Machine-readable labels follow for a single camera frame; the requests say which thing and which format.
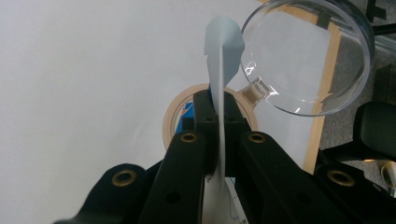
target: roll of tape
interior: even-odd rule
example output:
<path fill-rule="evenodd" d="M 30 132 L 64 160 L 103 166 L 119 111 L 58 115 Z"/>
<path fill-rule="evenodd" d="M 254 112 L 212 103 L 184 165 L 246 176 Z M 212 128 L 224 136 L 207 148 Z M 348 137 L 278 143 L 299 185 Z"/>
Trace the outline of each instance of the roll of tape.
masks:
<path fill-rule="evenodd" d="M 396 162 L 388 161 L 381 168 L 381 175 L 391 189 L 396 189 Z"/>
<path fill-rule="evenodd" d="M 207 90 L 207 88 L 208 84 L 192 86 L 181 92 L 168 106 L 163 118 L 163 144 L 165 148 L 169 147 L 172 137 L 175 135 L 176 126 L 180 117 L 180 111 L 182 110 L 183 106 L 186 103 L 192 101 L 192 96 L 196 92 Z M 259 126 L 257 124 L 256 116 L 253 112 L 254 105 L 250 103 L 241 92 L 233 91 L 230 88 L 225 88 L 225 90 L 232 94 L 235 98 L 242 116 L 247 119 L 250 129 L 252 131 L 258 131 Z"/>

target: metal ring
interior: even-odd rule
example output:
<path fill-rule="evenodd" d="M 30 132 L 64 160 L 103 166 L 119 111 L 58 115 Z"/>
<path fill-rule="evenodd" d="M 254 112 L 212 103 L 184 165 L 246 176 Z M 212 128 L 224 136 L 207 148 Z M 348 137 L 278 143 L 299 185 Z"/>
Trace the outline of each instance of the metal ring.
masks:
<path fill-rule="evenodd" d="M 255 142 L 255 143 L 263 143 L 265 142 L 265 136 L 261 133 L 251 133 L 248 136 L 248 140 Z"/>
<path fill-rule="evenodd" d="M 136 180 L 137 174 L 133 170 L 121 170 L 113 175 L 111 182 L 116 187 L 125 187 L 128 186 Z"/>
<path fill-rule="evenodd" d="M 351 175 L 340 170 L 328 171 L 327 177 L 329 177 L 332 182 L 344 187 L 352 187 L 356 183 L 355 179 Z"/>
<path fill-rule="evenodd" d="M 198 136 L 195 133 L 185 133 L 180 136 L 181 141 L 191 143 L 195 142 L 198 139 Z"/>

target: white backdrop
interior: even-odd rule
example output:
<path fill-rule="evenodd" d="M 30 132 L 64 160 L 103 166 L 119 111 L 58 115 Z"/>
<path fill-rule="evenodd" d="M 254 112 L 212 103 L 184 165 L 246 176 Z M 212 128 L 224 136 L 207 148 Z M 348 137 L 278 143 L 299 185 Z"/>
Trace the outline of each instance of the white backdrop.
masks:
<path fill-rule="evenodd" d="M 242 27 L 258 5 L 1 1 L 0 223 L 72 217 L 107 169 L 161 160 L 166 108 L 208 82 L 206 25 L 225 15 Z M 259 116 L 262 130 L 293 133 L 276 140 L 302 164 L 311 119 L 265 110 L 280 119 L 270 127 Z"/>

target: petri dish lid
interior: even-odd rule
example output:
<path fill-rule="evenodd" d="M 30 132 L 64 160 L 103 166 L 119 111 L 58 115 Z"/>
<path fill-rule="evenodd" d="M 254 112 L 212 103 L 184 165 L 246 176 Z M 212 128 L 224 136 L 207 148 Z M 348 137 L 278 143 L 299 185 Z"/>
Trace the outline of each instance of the petri dish lid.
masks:
<path fill-rule="evenodd" d="M 370 74 L 373 31 L 348 2 L 269 1 L 249 16 L 242 32 L 248 81 L 266 102 L 294 115 L 343 109 Z"/>

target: black metal bracket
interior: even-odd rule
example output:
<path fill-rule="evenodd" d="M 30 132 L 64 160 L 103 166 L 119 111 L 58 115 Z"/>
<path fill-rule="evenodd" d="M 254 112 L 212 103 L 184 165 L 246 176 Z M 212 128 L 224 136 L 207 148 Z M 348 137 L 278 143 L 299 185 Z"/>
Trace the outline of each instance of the black metal bracket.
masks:
<path fill-rule="evenodd" d="M 207 91 L 193 97 L 194 121 L 176 133 L 163 161 L 145 171 L 108 170 L 78 214 L 56 224 L 201 223 L 204 181 L 216 165 L 219 123 Z M 251 132 L 225 93 L 226 175 L 253 223 L 393 223 L 396 205 L 362 173 L 323 165 L 301 170 L 265 133 Z M 369 197 L 366 203 L 362 197 Z"/>

